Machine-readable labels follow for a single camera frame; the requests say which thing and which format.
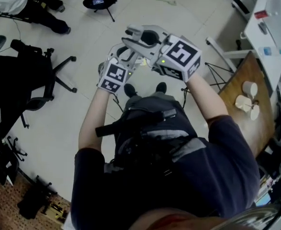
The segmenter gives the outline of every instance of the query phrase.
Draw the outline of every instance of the sleeve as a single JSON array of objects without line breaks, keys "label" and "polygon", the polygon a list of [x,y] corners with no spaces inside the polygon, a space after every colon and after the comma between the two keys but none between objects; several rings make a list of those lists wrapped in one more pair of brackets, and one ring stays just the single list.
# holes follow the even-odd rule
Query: sleeve
[{"label": "sleeve", "polygon": [[243,137],[239,126],[231,116],[223,116],[212,123],[208,140],[226,150],[237,161],[254,161],[250,146]]},{"label": "sleeve", "polygon": [[75,156],[71,218],[76,230],[100,228],[104,163],[102,153],[92,148],[81,149]]},{"label": "sleeve", "polygon": [[239,171],[240,179],[244,181],[243,193],[250,206],[259,191],[259,166],[239,126],[231,116],[221,117],[212,123],[208,139],[223,151],[231,161],[233,170]]}]

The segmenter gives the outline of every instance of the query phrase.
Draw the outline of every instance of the tripod leg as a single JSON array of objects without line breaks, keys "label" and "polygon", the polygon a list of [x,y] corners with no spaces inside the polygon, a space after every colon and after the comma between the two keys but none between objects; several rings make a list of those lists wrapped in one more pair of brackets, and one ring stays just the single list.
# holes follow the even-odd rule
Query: tripod leg
[{"label": "tripod leg", "polygon": [[78,90],[76,88],[70,88],[68,85],[66,85],[61,79],[56,77],[56,82],[58,82],[61,86],[63,86],[66,90],[69,90],[70,92],[76,93]]},{"label": "tripod leg", "polygon": [[21,121],[24,128],[29,128],[29,125],[26,124],[23,114],[21,114]]},{"label": "tripod leg", "polygon": [[112,18],[112,21],[115,22],[114,18],[112,17],[112,14],[111,12],[107,9],[108,13],[110,14],[111,18]]}]

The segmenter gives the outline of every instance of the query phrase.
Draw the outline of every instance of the shoe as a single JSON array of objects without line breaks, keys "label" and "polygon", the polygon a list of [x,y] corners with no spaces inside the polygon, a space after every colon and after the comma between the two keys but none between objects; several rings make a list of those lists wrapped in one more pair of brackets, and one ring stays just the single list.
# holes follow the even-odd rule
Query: shoe
[{"label": "shoe", "polygon": [[71,27],[68,28],[68,30],[64,34],[69,34],[71,32]]},{"label": "shoe", "polygon": [[58,9],[57,9],[57,11],[58,12],[60,12],[60,13],[62,13],[62,12],[64,12],[65,11],[65,6],[64,5],[61,5]]},{"label": "shoe", "polygon": [[156,87],[156,92],[163,92],[164,94],[167,92],[167,85],[165,82],[160,82]]},{"label": "shoe", "polygon": [[124,93],[130,98],[137,95],[135,88],[129,83],[124,86]]}]

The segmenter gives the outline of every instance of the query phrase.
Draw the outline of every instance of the cup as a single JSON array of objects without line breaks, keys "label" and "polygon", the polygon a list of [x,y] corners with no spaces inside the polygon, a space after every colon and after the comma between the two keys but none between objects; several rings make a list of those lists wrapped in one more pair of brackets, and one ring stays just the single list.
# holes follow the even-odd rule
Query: cup
[{"label": "cup", "polygon": [[250,112],[250,118],[252,121],[256,120],[259,117],[259,106],[253,105],[251,112]]},{"label": "cup", "polygon": [[252,107],[252,101],[250,98],[247,98],[243,95],[239,95],[236,98],[235,106],[247,113]]},{"label": "cup", "polygon": [[253,99],[258,92],[258,87],[257,84],[254,82],[249,82],[249,81],[245,81],[242,84],[242,91],[248,95],[248,97],[250,97],[251,99]]}]

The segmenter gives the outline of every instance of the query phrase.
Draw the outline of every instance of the white desk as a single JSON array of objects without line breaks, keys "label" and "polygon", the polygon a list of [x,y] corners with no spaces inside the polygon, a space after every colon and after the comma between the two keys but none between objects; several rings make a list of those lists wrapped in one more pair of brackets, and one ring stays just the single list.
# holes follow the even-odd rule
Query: white desk
[{"label": "white desk", "polygon": [[[258,24],[262,22],[262,20],[258,20],[255,18],[254,13],[264,10],[266,8],[266,3],[268,0],[257,0],[255,4],[255,8],[250,15],[250,19],[247,23],[247,26],[244,30],[244,35],[246,39],[249,40],[253,47],[253,53],[260,59],[263,68],[265,70],[266,76],[269,80],[272,91],[277,88],[281,77],[281,56],[277,57],[269,57],[269,56],[261,56],[258,54],[260,47],[266,46],[275,46],[272,36],[268,32],[267,35],[264,35]],[[239,50],[239,51],[230,51],[224,52],[221,47],[210,37],[206,39],[208,44],[211,44],[214,49],[219,53],[219,55],[224,59],[224,61],[228,64],[228,66],[235,71],[236,67],[233,62],[230,60],[232,58],[244,58],[250,50]]]}]

